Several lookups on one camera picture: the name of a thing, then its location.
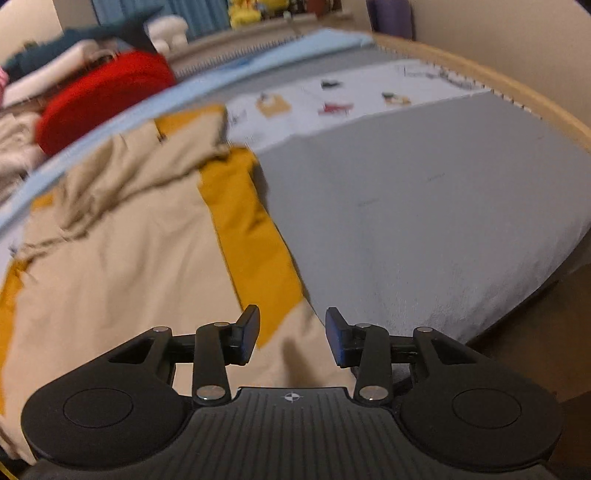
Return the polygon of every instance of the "gray bedsheet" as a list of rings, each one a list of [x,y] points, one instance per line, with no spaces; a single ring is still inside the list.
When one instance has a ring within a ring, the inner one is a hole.
[[[365,49],[239,93],[392,59]],[[539,288],[591,226],[591,158],[491,93],[365,118],[259,156],[268,210],[322,318],[469,340]]]

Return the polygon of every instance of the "red fabric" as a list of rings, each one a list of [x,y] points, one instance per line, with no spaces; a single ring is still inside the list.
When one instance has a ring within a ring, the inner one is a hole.
[[[174,83],[162,55],[124,53],[54,97],[37,124],[35,139],[47,155],[55,155],[101,123]]]

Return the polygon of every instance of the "printed cartoon pattern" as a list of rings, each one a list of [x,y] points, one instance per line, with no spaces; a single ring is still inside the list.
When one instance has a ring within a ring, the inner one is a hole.
[[[418,105],[487,92],[478,84],[419,60],[396,60],[300,80],[230,101],[228,140],[261,152],[293,135]]]

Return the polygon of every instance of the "ribbed black surface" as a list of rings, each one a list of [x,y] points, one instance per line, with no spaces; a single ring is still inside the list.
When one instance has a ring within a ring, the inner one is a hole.
[[[341,388],[244,388],[226,406],[197,411],[172,445],[142,463],[109,472],[73,472],[41,462],[35,475],[24,477],[107,478],[554,480],[541,466],[491,475],[442,465],[405,438],[388,410],[358,406]]]

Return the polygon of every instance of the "white plush toy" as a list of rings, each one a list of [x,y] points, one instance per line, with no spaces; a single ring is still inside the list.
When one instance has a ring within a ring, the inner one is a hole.
[[[189,25],[183,17],[168,15],[148,24],[148,35],[156,50],[166,54],[186,45]]]

